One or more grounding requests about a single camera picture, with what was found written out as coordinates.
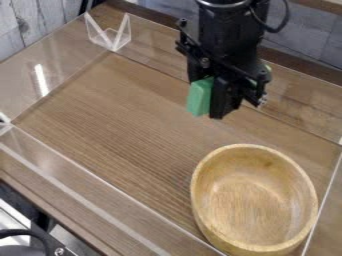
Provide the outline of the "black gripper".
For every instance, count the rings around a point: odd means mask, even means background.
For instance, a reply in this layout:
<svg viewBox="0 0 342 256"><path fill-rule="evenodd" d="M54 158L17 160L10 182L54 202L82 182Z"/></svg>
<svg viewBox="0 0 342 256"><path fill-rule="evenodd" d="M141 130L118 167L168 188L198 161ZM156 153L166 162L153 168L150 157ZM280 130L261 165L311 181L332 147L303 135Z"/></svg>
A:
<svg viewBox="0 0 342 256"><path fill-rule="evenodd" d="M176 22L176 50L186 58L188 80L217 75L251 78L244 80L244 99L259 107L267 102L268 80L257 78L264 66L257 45L265 29L256 19L267 21L269 0L194 0L194 4L197 18ZM209 117L221 119L239 109L241 100L237 84L224 76L215 77Z"/></svg>

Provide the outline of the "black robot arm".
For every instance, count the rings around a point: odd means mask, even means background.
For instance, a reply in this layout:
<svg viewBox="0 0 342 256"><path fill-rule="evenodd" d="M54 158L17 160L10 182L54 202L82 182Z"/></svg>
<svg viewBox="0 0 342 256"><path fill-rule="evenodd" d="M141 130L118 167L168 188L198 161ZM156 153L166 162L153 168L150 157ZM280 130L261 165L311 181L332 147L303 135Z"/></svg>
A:
<svg viewBox="0 0 342 256"><path fill-rule="evenodd" d="M198 16L181 18L174 49L186 59L186 110L221 119L243 102L260 106L267 97L271 68L257 55L265 33L285 27L267 24L271 0L194 0Z"/></svg>

